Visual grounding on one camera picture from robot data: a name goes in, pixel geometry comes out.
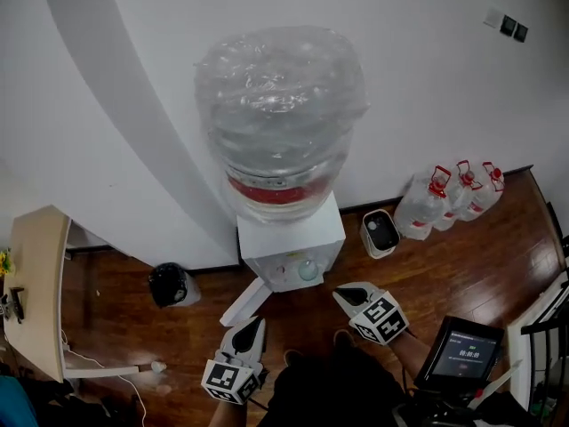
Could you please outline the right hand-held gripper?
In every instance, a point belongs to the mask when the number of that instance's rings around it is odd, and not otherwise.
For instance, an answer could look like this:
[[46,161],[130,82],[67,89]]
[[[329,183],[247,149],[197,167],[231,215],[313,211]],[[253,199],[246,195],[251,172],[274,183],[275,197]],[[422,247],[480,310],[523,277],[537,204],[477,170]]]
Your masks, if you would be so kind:
[[371,282],[338,286],[333,298],[351,318],[349,325],[368,341],[388,345],[409,327],[407,317],[391,293]]

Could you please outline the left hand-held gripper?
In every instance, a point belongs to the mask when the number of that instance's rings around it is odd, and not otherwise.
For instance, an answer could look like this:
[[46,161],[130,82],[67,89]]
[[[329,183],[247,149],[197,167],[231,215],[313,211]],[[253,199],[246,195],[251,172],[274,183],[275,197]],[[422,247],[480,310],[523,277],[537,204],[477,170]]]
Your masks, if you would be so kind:
[[265,341],[264,318],[238,322],[225,333],[221,342],[223,352],[217,351],[214,359],[207,360],[201,386],[214,399],[245,405],[262,386],[264,366],[260,360],[266,348]]

